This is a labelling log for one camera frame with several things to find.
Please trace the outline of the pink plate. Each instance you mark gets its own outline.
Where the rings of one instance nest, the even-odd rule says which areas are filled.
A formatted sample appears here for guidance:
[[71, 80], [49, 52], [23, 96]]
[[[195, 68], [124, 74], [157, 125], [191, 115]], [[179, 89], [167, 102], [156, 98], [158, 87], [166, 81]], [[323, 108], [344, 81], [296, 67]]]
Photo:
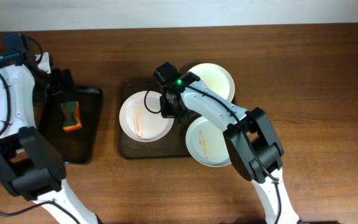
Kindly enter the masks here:
[[119, 124], [124, 133], [131, 139], [140, 142], [152, 142], [164, 137], [172, 128], [173, 118], [162, 118], [161, 113], [151, 113], [160, 109], [161, 94], [149, 91], [134, 93], [126, 99], [119, 111]]

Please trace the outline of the orange green scrub sponge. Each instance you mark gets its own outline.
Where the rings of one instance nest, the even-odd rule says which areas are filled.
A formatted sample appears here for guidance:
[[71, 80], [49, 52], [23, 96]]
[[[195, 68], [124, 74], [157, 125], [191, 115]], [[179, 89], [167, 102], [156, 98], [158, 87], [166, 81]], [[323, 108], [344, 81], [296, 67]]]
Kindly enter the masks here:
[[63, 130], [72, 132], [83, 127], [80, 115], [80, 105], [77, 101], [67, 101], [60, 104], [65, 118], [63, 122]]

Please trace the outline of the cream white plate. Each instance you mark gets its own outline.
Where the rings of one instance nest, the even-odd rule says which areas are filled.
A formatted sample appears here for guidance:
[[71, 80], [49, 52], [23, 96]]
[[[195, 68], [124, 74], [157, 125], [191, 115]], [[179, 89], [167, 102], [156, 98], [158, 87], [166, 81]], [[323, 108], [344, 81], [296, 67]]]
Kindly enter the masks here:
[[191, 67], [189, 72], [199, 76], [210, 89], [227, 101], [234, 99], [234, 80], [225, 68], [213, 63], [201, 63]]

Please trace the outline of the pale blue plate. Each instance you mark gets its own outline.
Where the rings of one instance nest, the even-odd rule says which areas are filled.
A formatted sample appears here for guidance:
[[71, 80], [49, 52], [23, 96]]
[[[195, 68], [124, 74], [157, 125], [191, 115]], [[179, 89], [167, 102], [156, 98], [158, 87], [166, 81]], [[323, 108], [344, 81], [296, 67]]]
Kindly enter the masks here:
[[204, 117], [196, 118], [188, 127], [185, 143], [190, 155], [208, 167], [231, 164], [223, 132]]

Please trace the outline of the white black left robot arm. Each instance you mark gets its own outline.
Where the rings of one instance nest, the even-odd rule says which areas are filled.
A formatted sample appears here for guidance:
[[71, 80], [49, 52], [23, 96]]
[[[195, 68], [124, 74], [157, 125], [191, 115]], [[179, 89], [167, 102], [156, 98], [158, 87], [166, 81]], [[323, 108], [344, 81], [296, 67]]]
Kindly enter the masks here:
[[68, 70], [52, 68], [47, 52], [35, 53], [37, 41], [24, 34], [3, 38], [0, 55], [0, 183], [9, 194], [43, 207], [59, 223], [101, 223], [72, 191], [63, 157], [37, 130], [33, 104], [71, 85]]

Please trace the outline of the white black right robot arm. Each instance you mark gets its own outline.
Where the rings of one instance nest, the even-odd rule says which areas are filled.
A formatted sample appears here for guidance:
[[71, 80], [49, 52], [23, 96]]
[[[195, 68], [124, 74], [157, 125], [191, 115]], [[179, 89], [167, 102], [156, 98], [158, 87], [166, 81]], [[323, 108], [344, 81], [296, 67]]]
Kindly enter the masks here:
[[194, 111], [223, 133], [231, 163], [255, 187], [267, 223], [301, 223], [283, 183], [283, 146], [262, 109], [232, 104], [191, 72], [180, 75], [174, 69], [158, 69], [154, 77], [161, 86], [164, 118]]

